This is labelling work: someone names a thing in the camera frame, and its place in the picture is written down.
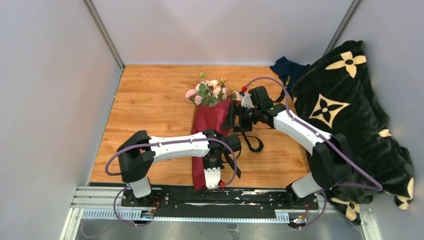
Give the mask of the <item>black blanket with cream flowers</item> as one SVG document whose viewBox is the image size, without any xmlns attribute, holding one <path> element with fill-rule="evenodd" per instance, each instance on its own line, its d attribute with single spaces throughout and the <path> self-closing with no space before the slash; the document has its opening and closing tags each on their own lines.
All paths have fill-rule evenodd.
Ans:
<svg viewBox="0 0 424 240">
<path fill-rule="evenodd" d="M 409 150 L 389 131 L 389 116 L 373 90 L 364 42 L 348 40 L 310 65 L 291 88 L 297 115 L 314 127 L 343 134 L 359 167 L 343 186 L 326 191 L 328 201 L 359 225 L 360 205 L 372 202 L 373 181 L 408 209 L 414 197 Z"/>
</svg>

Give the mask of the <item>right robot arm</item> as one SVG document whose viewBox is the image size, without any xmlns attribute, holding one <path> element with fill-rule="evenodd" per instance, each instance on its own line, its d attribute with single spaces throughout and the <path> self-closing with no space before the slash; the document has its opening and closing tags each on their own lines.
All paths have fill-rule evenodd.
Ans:
<svg viewBox="0 0 424 240">
<path fill-rule="evenodd" d="M 298 209 L 305 203 L 306 197 L 330 190 L 354 173 L 348 162 L 353 156 L 352 151 L 343 134 L 332 135 L 322 131 L 295 116 L 287 106 L 275 104 L 264 86 L 245 92 L 240 104 L 231 103 L 221 129 L 250 132 L 258 122 L 287 134 L 310 155 L 310 172 L 285 188 L 285 201 L 290 208 Z"/>
</svg>

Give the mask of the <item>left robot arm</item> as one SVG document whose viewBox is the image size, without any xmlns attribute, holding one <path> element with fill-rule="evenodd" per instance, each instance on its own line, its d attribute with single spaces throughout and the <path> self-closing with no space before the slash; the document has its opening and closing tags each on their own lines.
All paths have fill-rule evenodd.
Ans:
<svg viewBox="0 0 424 240">
<path fill-rule="evenodd" d="M 140 206 L 149 206 L 153 201 L 148 172 L 153 164 L 164 160 L 196 157 L 202 163 L 205 187 L 208 190 L 223 188 L 221 178 L 222 157 L 233 170 L 233 177 L 241 177 L 236 167 L 236 152 L 241 150 L 237 135 L 224 136 L 213 129 L 192 135 L 177 137 L 149 136 L 140 130 L 122 144 L 113 155 L 118 159 L 119 175 L 133 192 L 134 200 Z"/>
</svg>

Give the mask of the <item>aluminium rail frame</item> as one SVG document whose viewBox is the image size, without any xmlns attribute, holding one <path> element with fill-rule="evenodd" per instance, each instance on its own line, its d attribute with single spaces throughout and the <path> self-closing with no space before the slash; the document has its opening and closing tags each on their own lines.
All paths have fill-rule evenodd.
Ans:
<svg viewBox="0 0 424 240">
<path fill-rule="evenodd" d="M 194 190 L 154 185 L 136 199 L 121 183 L 77 187 L 62 240 L 379 240 L 373 210 L 349 221 L 318 194 L 292 203 L 284 189 Z"/>
</svg>

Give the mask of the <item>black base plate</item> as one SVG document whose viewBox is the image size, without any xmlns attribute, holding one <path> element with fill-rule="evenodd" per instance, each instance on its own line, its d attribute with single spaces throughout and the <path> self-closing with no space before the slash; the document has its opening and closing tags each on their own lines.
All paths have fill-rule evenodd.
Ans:
<svg viewBox="0 0 424 240">
<path fill-rule="evenodd" d="M 311 194 L 292 201 L 284 189 L 228 187 L 195 190 L 188 185 L 154 185 L 151 195 L 135 198 L 131 189 L 123 192 L 121 207 L 153 209 L 157 217 L 201 219 L 271 219 L 277 210 L 318 210 Z"/>
</svg>

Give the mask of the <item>dark blue cloth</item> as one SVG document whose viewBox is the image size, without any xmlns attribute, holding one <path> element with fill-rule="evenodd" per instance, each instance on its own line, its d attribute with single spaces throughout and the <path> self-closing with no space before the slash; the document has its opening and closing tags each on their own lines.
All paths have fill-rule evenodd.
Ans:
<svg viewBox="0 0 424 240">
<path fill-rule="evenodd" d="M 270 69 L 278 76 L 290 98 L 293 99 L 292 89 L 295 83 L 310 66 L 310 64 L 302 65 L 296 63 L 283 56 L 276 60 L 275 64 L 270 66 Z"/>
</svg>

